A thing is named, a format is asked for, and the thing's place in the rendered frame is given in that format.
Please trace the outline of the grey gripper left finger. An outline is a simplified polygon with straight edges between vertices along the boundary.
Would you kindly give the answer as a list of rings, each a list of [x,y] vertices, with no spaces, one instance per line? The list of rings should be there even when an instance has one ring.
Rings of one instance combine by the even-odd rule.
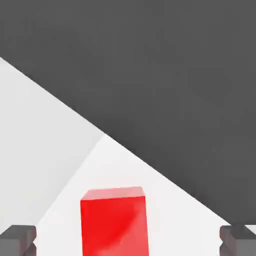
[[[37,256],[34,225],[11,225],[0,234],[0,256]]]

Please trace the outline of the small red cube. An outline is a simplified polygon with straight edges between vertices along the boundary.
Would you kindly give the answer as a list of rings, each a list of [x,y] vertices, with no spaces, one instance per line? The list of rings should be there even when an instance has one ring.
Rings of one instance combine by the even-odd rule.
[[[80,216],[82,256],[150,256],[141,187],[90,189]]]

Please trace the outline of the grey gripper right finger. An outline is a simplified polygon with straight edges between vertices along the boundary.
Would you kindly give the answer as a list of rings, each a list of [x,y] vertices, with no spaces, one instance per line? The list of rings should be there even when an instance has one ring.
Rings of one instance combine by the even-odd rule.
[[[256,256],[256,234],[244,225],[222,225],[219,256]]]

